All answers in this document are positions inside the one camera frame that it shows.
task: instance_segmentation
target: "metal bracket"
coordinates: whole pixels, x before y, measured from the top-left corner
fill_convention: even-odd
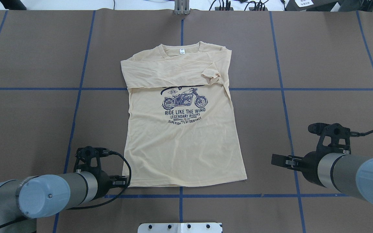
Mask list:
[[[138,233],[222,233],[222,223],[141,224]]]
[[[189,15],[189,0],[175,0],[175,15]]]

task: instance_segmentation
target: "shirt sleeve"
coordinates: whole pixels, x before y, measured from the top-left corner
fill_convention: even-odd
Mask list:
[[[120,62],[128,89],[179,87],[219,83],[220,72],[214,62],[194,60]]]

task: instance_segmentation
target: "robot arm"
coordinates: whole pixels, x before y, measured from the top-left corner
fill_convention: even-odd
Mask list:
[[[129,167],[119,153],[87,146],[77,150],[74,173],[31,176],[25,180],[0,183],[0,225],[17,220],[2,228],[0,233],[33,233],[37,230],[37,218],[48,217],[65,209],[87,208],[75,207],[105,196],[111,188],[128,187],[130,174],[129,177],[108,176],[102,171],[100,158],[111,154],[119,155]],[[92,159],[96,159],[97,166],[91,166]]]
[[[373,158],[351,154],[350,137],[365,136],[373,133],[351,132],[340,124],[316,123],[308,131],[320,136],[316,151],[305,157],[273,154],[271,164],[302,172],[305,179],[348,196],[366,200],[373,204]],[[331,143],[323,145],[325,137]]]

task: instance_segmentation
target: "black cable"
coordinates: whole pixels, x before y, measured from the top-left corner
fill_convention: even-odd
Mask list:
[[[74,207],[74,208],[70,208],[72,210],[77,210],[77,209],[88,209],[88,208],[96,208],[96,207],[99,207],[99,206],[102,206],[102,205],[106,205],[114,200],[116,200],[129,186],[130,184],[130,180],[132,179],[132,169],[130,168],[130,165],[128,163],[128,161],[123,157],[123,155],[119,154],[118,152],[115,152],[115,151],[110,151],[110,153],[112,155],[118,155],[121,159],[123,159],[123,162],[125,162],[126,166],[128,167],[129,169],[129,179],[128,179],[128,182],[126,184],[126,187],[124,187],[120,193],[115,196],[114,198],[108,200],[107,202],[103,202],[103,203],[100,203],[100,204],[97,204],[97,205],[90,205],[90,206],[82,206],[82,207]]]
[[[253,10],[259,10],[259,8],[261,8],[261,6],[262,6],[262,1],[260,0],[260,1],[257,3],[257,6],[254,7]]]
[[[27,218],[25,218],[25,217],[19,217],[19,218],[13,220],[13,221],[7,222],[6,224],[0,225],[0,229],[3,228],[3,227],[9,226],[11,224],[16,224],[18,222],[24,221],[24,220],[27,220]]]
[[[373,130],[368,131],[366,133],[358,133],[358,132],[351,131],[351,137],[363,137],[363,136],[366,136],[366,135],[371,134],[371,133],[373,133]]]
[[[256,3],[255,1],[249,1],[249,2],[247,2],[247,5],[245,6],[244,10],[247,9],[247,6],[248,6],[250,3],[254,3],[254,8],[256,7],[256,4],[257,4],[257,3]]]
[[[213,3],[211,4],[211,6],[210,6],[210,9],[209,10],[211,10],[211,8],[212,8],[212,6],[213,6],[213,4],[216,2],[217,0],[214,0],[213,1]]]

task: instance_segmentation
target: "white label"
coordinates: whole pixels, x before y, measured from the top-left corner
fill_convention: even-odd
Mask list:
[[[313,5],[312,0],[295,0],[297,6],[299,7],[305,7],[305,6],[310,6]]]

